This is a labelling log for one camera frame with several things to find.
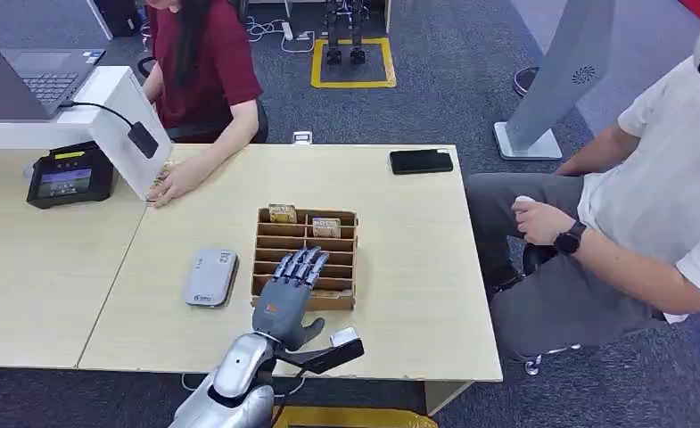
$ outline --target payment terminal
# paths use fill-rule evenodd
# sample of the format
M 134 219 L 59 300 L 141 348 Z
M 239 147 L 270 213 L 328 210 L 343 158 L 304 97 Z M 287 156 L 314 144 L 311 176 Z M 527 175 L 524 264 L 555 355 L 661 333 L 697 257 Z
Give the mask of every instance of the payment terminal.
M 95 142 L 53 149 L 34 165 L 27 202 L 40 209 L 111 196 L 113 164 Z

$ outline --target wooden organizer box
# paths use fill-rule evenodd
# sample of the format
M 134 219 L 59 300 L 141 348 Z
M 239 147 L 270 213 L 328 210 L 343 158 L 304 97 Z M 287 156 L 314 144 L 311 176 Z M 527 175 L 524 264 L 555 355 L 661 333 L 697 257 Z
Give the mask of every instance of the wooden organizer box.
M 313 236 L 313 218 L 338 218 L 340 238 Z M 354 212 L 297 210 L 297 223 L 271 223 L 268 208 L 258 210 L 258 233 L 252 258 L 252 306 L 281 259 L 304 247 L 320 246 L 329 257 L 308 302 L 308 310 L 352 310 L 355 306 L 355 262 L 358 217 Z

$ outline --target laptop keyboard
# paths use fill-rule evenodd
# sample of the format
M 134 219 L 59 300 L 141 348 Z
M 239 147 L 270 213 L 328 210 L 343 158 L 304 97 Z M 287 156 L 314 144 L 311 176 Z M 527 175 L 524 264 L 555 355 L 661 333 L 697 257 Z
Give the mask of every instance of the laptop keyboard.
M 51 103 L 61 98 L 77 77 L 74 73 L 45 73 L 22 76 L 21 80 L 38 100 Z

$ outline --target chair wheel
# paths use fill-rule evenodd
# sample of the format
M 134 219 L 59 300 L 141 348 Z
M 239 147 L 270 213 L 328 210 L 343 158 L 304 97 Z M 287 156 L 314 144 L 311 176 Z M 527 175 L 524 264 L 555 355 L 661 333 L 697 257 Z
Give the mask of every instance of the chair wheel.
M 539 366 L 541 366 L 540 354 L 533 361 L 526 362 L 523 368 L 525 369 L 525 373 L 531 376 L 535 376 L 539 374 Z
M 533 361 L 525 363 L 525 373 L 531 376 L 539 374 L 539 367 L 534 366 Z
M 342 51 L 329 50 L 326 52 L 326 63 L 328 65 L 339 65 L 342 63 Z
M 352 62 L 354 65 L 365 64 L 366 53 L 359 49 L 357 51 L 352 51 L 350 53 L 350 62 Z

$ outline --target smartwatch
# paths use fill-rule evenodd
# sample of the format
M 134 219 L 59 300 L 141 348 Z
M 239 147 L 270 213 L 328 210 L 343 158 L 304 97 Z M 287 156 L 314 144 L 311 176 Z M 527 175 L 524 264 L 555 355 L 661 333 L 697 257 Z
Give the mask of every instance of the smartwatch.
M 570 230 L 555 239 L 555 248 L 566 256 L 574 254 L 581 247 L 581 236 L 585 230 L 586 225 L 576 220 Z

